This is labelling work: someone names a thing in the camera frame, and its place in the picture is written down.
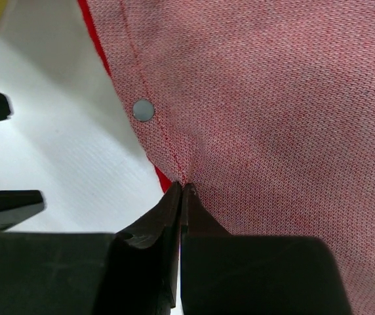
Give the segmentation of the red printed pillowcase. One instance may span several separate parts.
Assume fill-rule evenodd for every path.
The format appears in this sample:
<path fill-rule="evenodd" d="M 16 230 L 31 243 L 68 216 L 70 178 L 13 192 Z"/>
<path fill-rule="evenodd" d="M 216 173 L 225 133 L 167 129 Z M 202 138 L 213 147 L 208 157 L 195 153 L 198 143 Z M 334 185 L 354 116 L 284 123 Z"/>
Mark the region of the red printed pillowcase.
<path fill-rule="evenodd" d="M 80 1 L 161 185 L 323 239 L 375 314 L 375 1 Z"/>

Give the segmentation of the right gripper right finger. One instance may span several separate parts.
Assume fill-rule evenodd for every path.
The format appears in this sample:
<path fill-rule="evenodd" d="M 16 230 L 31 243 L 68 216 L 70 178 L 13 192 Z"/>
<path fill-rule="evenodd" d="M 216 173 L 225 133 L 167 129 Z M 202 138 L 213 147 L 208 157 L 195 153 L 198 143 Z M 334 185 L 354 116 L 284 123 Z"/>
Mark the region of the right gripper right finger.
<path fill-rule="evenodd" d="M 216 283 L 219 238 L 230 233 L 205 209 L 193 184 L 184 188 L 181 211 L 182 310 L 184 314 L 217 314 L 224 291 Z"/>

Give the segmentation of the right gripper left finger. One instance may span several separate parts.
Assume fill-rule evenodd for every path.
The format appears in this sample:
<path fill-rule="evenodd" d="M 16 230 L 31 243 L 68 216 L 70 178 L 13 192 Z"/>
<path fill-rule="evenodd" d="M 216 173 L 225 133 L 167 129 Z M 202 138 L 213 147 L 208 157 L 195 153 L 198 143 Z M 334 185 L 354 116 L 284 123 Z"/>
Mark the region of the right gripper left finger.
<path fill-rule="evenodd" d="M 95 314 L 170 314 L 176 306 L 182 187 L 115 235 Z"/>

